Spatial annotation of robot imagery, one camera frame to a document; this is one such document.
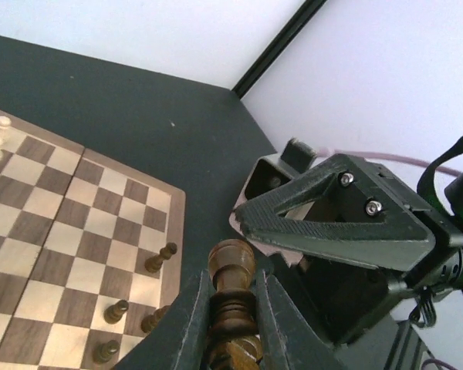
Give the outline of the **dark queen piece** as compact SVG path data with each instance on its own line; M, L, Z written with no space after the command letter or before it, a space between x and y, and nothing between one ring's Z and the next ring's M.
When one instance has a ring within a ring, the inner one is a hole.
M255 257L248 243L228 239L215 245L208 270L215 293L210 298L206 360L211 369L258 369L262 344L250 291Z

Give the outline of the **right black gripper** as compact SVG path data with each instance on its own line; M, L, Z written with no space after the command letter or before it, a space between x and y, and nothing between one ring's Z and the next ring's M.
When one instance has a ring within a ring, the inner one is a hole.
M283 216L309 202L307 220ZM463 233L385 167L356 156L336 154L301 175L278 153L260 157L228 222L288 267L312 256L306 277L330 281L313 298L336 343L357 340L405 298L417 302L411 323L434 326L434 304L461 270Z

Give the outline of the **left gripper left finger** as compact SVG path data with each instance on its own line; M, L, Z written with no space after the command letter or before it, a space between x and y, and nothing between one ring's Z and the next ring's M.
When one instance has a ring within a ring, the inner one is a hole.
M156 328L115 364L115 368L199 369L207 337L211 294L208 271L194 275Z

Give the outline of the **dark pawn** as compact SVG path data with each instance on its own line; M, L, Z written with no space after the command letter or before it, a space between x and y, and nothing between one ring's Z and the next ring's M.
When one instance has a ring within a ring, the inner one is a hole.
M171 259L177 253L177 245L174 242L167 243L157 255L154 255L144 262L145 270L150 274L157 273L165 261Z
M127 313L129 309L129 302L126 300L120 300L115 304L112 304L105 309L103 318L108 324L116 324L121 318Z
M109 340L99 343L93 349L93 362L95 364L105 364L109 362L120 350L120 343L117 340Z

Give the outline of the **dark bishop piece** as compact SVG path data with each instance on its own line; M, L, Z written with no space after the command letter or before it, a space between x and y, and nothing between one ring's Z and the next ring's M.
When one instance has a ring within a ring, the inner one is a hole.
M142 332L145 334L150 334L157 327L157 324L163 318L169 308L170 305L165 305L156 309L152 314L144 317L140 324Z

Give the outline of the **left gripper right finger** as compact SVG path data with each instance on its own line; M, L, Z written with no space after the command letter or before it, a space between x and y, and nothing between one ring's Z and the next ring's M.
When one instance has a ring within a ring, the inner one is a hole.
M257 273L256 319L262 343L261 369L345 369L311 329L278 279Z

